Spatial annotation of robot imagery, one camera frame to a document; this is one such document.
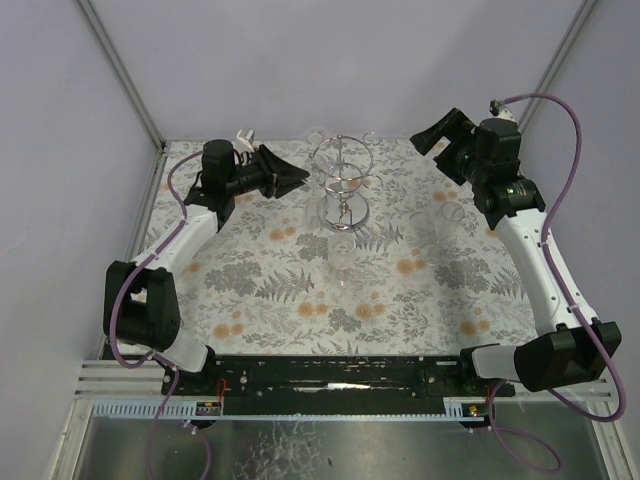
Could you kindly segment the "clear round wine glass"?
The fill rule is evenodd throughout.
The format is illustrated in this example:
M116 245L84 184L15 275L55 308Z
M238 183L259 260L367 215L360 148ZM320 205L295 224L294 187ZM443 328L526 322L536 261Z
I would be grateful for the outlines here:
M355 236L350 233L336 233L328 243L328 261L336 283L344 287L354 273L357 248Z

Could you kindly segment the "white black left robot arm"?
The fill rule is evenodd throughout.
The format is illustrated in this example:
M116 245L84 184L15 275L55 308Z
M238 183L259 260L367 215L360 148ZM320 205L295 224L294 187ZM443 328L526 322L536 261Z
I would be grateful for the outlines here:
M266 199L280 198L309 176L263 144L241 155L230 141L216 139L195 155L201 169L188 194L177 200L178 220L151 247L128 262L113 262L106 272L103 329L125 368L141 364L125 360L120 344L143 347L144 360L171 369L191 374L204 369L210 350L181 325L176 275L220 232L236 197L257 191Z

